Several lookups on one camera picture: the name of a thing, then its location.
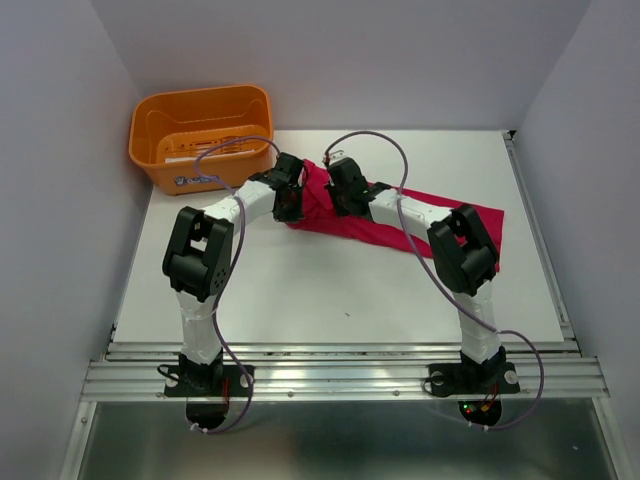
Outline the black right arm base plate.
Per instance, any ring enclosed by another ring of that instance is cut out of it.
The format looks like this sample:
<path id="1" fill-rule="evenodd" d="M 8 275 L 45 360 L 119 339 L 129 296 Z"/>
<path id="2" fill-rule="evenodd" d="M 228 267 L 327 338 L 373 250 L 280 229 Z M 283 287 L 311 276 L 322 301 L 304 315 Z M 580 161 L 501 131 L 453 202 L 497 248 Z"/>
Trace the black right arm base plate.
<path id="1" fill-rule="evenodd" d="M 511 395 L 521 391 L 518 379 L 509 382 L 505 377 L 508 372 L 515 372 L 515 366 L 509 362 L 493 370 L 462 363 L 430 364 L 427 369 L 422 389 L 436 398 L 494 392 Z"/>

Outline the orange plastic basket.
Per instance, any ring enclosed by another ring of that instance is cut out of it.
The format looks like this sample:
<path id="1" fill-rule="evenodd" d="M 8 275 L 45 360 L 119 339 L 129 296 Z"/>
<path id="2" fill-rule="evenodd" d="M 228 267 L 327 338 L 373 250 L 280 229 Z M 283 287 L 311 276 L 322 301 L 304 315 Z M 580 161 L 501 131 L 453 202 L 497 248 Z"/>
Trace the orange plastic basket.
<path id="1" fill-rule="evenodd" d="M 274 163 L 270 98 L 254 85 L 160 93 L 134 110 L 129 156 L 170 196 L 237 187 Z"/>

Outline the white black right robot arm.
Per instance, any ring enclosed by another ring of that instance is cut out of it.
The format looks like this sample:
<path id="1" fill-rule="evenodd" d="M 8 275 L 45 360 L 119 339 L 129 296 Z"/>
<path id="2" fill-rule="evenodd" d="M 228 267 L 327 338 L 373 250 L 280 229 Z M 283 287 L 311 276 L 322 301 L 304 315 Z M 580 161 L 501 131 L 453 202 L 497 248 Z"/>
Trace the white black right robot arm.
<path id="1" fill-rule="evenodd" d="M 338 215 L 401 230 L 418 258 L 423 255 L 417 239 L 431 249 L 435 269 L 428 275 L 458 312 L 461 347 L 459 362 L 428 366 L 424 389 L 444 398 L 497 386 L 506 365 L 492 305 L 499 253 L 476 209 L 469 204 L 437 207 L 399 188 L 370 184 L 350 157 L 326 157 L 324 166 L 329 174 L 326 189 Z"/>

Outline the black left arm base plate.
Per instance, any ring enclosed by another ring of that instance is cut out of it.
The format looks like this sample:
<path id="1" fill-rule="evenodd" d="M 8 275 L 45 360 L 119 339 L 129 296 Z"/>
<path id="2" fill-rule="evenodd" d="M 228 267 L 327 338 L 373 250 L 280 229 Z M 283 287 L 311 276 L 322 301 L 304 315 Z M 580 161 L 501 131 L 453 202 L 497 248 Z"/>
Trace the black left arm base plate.
<path id="1" fill-rule="evenodd" d="M 178 365 L 161 364 L 157 372 L 165 381 L 164 395 L 169 398 L 248 398 L 248 380 L 233 364 L 222 364 L 212 373 L 183 373 Z"/>

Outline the aluminium rail frame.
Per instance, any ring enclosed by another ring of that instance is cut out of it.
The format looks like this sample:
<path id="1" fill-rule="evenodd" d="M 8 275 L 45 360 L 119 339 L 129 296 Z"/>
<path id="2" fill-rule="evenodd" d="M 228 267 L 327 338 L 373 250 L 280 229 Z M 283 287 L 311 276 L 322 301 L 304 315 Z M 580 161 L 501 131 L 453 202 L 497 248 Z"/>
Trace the aluminium rail frame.
<path id="1" fill-rule="evenodd" d="M 256 373 L 231 432 L 192 431 L 157 373 L 177 358 L 177 300 L 160 271 L 178 210 L 215 193 L 151 195 L 106 353 L 88 368 L 64 479 L 630 479 L 597 359 L 576 339 L 541 241 L 512 138 L 493 132 L 359 136 L 346 153 L 372 179 L 501 209 L 497 324 L 521 391 L 509 428 L 465 425 L 455 398 L 422 389 L 457 360 L 457 314 L 417 260 L 255 221 L 220 324 Z"/>

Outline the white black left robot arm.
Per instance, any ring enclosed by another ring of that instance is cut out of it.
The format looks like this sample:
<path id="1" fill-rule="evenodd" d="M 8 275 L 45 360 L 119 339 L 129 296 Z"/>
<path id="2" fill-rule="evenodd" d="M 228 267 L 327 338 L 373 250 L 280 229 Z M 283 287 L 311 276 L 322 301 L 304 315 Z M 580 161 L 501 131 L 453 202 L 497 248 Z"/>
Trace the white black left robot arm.
<path id="1" fill-rule="evenodd" d="M 244 237 L 248 224 L 262 216 L 300 220 L 306 173 L 303 160 L 281 153 L 273 168 L 250 176 L 219 202 L 178 212 L 162 262 L 182 318 L 178 366 L 160 369 L 173 389 L 204 395 L 221 386 L 223 346 L 213 316 L 233 270 L 233 245 Z"/>

